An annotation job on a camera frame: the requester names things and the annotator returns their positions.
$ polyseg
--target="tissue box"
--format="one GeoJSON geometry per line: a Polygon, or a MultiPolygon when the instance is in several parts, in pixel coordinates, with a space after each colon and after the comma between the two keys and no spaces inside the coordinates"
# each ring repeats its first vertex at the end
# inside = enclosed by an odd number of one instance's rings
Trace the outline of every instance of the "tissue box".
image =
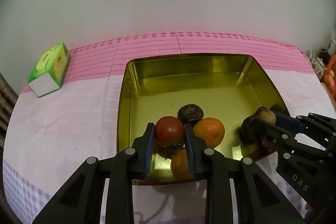
{"type": "Polygon", "coordinates": [[[63,42],[45,52],[29,75],[27,85],[37,97],[47,95],[62,87],[70,54],[63,42]]]}

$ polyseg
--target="orange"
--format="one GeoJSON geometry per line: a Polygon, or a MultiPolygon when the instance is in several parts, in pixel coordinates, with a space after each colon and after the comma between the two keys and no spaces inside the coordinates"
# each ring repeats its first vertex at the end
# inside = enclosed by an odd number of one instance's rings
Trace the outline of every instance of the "orange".
{"type": "Polygon", "coordinates": [[[174,152],[170,167],[176,179],[178,180],[191,179],[185,149],[179,149],[174,152]]]}
{"type": "Polygon", "coordinates": [[[196,137],[205,140],[205,143],[210,148],[218,146],[225,133],[225,128],[222,122],[216,118],[205,118],[200,120],[193,128],[196,137]]]}

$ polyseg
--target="screw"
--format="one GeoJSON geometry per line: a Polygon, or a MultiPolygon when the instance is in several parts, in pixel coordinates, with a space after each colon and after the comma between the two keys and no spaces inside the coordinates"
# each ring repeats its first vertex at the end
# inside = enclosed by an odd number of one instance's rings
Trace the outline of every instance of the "screw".
{"type": "Polygon", "coordinates": [[[135,153],[135,149],[134,149],[134,148],[127,148],[127,149],[125,150],[125,153],[126,153],[127,155],[133,155],[133,154],[135,153]]]}
{"type": "Polygon", "coordinates": [[[243,163],[249,165],[251,164],[253,161],[250,158],[243,158],[243,163]]]}
{"type": "Polygon", "coordinates": [[[215,152],[214,152],[213,149],[211,149],[211,148],[206,148],[206,149],[204,150],[204,153],[206,153],[207,155],[212,155],[212,154],[215,153],[215,152]]]}
{"type": "Polygon", "coordinates": [[[87,162],[88,164],[94,164],[94,163],[96,162],[96,157],[88,157],[88,158],[86,159],[86,162],[87,162]]]}

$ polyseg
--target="pink tablecloth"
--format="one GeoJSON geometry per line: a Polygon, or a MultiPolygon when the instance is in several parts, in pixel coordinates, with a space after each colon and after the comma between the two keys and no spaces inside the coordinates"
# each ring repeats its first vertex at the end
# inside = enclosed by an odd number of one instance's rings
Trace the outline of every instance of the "pink tablecloth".
{"type": "MultiPolygon", "coordinates": [[[[15,106],[4,148],[4,187],[21,221],[31,223],[50,197],[89,156],[116,153],[116,124],[126,63],[134,58],[190,52],[254,56],[281,93],[291,115],[335,117],[307,57],[295,46],[244,35],[172,32],[98,42],[70,51],[63,87],[42,98],[25,85],[15,106]]],[[[316,145],[299,136],[302,142],[316,145]]],[[[259,165],[301,214],[303,200],[276,172],[276,153],[259,165]]],[[[136,223],[201,223],[205,182],[134,186],[136,223]]],[[[103,202],[101,223],[104,222],[103,202]]]]}

